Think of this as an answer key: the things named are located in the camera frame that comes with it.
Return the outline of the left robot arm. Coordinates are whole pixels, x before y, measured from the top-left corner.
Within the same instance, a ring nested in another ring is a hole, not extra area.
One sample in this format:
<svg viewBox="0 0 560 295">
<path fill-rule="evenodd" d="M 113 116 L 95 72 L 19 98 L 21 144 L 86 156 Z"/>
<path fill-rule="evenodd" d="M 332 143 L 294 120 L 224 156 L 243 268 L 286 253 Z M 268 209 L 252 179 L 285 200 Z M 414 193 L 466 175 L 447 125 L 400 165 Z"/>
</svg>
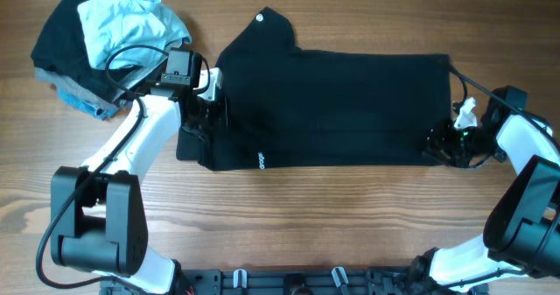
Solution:
<svg viewBox="0 0 560 295">
<path fill-rule="evenodd" d="M 141 183 L 167 140 L 200 133 L 217 109 L 220 73 L 199 53 L 166 52 L 157 81 L 124 92 L 128 117 L 80 167 L 51 181 L 51 221 L 38 246 L 38 279 L 56 289 L 100 283 L 140 294 L 194 294 L 180 264 L 148 245 Z"/>
</svg>

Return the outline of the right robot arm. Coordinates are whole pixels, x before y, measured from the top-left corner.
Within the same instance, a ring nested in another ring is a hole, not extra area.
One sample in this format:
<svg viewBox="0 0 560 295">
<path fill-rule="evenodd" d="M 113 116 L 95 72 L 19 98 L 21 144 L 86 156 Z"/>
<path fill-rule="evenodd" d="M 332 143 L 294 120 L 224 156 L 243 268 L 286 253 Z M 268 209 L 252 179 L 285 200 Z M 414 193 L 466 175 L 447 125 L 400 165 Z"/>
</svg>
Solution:
<svg viewBox="0 0 560 295">
<path fill-rule="evenodd" d="M 516 178 L 489 215 L 482 234 L 448 249 L 417 256 L 396 275 L 406 294 L 479 291 L 504 277 L 559 275 L 559 145 L 549 123 L 526 111 L 526 92 L 506 86 L 489 94 L 486 113 L 476 101 L 454 104 L 457 117 L 436 126 L 427 152 L 453 168 L 468 168 L 475 156 L 509 160 Z"/>
</svg>

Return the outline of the black polo shirt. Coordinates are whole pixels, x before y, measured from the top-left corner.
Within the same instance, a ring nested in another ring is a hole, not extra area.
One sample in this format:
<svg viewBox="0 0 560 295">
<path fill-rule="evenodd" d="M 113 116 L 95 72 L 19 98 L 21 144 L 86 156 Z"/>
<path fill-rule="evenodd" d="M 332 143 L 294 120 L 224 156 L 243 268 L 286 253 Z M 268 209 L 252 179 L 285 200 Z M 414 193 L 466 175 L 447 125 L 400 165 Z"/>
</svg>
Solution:
<svg viewBox="0 0 560 295">
<path fill-rule="evenodd" d="M 290 21 L 262 9 L 220 54 L 227 111 L 176 157 L 213 171 L 431 165 L 427 137 L 451 115 L 446 54 L 304 50 Z"/>
</svg>

